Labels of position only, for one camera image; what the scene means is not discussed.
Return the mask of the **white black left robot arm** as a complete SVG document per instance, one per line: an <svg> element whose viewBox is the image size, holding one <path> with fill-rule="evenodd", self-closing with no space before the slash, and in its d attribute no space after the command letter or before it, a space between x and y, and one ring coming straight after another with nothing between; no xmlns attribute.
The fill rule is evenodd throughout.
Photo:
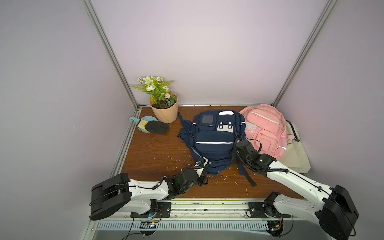
<svg viewBox="0 0 384 240"><path fill-rule="evenodd" d="M127 173L109 178L92 187L90 219L108 218L124 206L139 215L155 212L158 201L173 200L193 186L207 185L210 164L205 157L200 158L195 166L186 167L171 177L164 176L157 182L134 180Z"/></svg>

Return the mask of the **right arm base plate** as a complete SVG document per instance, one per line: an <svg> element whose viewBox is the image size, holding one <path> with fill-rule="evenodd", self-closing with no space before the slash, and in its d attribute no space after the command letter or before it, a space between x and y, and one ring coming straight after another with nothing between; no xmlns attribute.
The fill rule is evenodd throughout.
<svg viewBox="0 0 384 240"><path fill-rule="evenodd" d="M246 211L248 218L291 218L291 215L284 215L280 213L272 204L265 204L264 202L249 202Z"/></svg>

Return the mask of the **pink backpack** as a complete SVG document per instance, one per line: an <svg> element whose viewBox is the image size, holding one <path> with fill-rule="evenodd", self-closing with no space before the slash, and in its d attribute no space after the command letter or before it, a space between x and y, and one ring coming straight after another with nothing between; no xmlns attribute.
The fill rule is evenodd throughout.
<svg viewBox="0 0 384 240"><path fill-rule="evenodd" d="M273 106L261 104L246 107L240 114L246 121L247 140L260 154L280 159L287 149L288 140L296 138L295 135L288 134L283 114Z"/></svg>

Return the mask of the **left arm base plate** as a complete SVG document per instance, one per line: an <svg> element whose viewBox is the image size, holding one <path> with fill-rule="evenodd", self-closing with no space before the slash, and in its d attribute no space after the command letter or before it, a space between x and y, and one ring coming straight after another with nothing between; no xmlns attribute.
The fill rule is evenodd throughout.
<svg viewBox="0 0 384 240"><path fill-rule="evenodd" d="M152 205L150 209L143 213L138 214L137 212L132 212L130 214L131 218L140 218L145 220L150 219L160 219L160 218L170 218L172 209L171 202L157 202L156 205Z"/></svg>

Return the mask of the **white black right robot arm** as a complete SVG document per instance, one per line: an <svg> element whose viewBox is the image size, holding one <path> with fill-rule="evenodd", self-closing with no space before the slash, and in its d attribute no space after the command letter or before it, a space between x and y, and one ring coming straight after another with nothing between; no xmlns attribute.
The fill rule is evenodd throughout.
<svg viewBox="0 0 384 240"><path fill-rule="evenodd" d="M240 166L276 181L302 196L302 199L293 199L272 192L264 200L267 217L296 216L319 225L335 240L347 240L356 235L355 224L359 213L345 188L340 185L330 187L309 179L272 156L260 154L247 139L235 140L233 152Z"/></svg>

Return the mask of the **navy blue backpack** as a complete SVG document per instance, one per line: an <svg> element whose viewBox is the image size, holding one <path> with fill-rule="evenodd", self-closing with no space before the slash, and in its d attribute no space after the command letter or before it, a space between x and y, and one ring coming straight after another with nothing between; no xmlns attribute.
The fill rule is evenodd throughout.
<svg viewBox="0 0 384 240"><path fill-rule="evenodd" d="M245 176L252 187L257 184L236 159L234 146L237 139L246 138L245 117L231 110L215 110L202 112L193 121L185 120L181 113L178 118L183 126L178 134L191 150L194 161L208 161L207 174L217 175L219 172L237 164L240 174Z"/></svg>

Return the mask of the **cream canvas backpack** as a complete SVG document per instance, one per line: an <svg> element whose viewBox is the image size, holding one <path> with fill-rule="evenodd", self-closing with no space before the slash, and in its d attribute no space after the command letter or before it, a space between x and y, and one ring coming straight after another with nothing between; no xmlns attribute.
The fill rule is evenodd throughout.
<svg viewBox="0 0 384 240"><path fill-rule="evenodd" d="M301 141L299 132L288 120L286 120L286 132L287 147L279 161L298 173L307 174L311 169L308 155Z"/></svg>

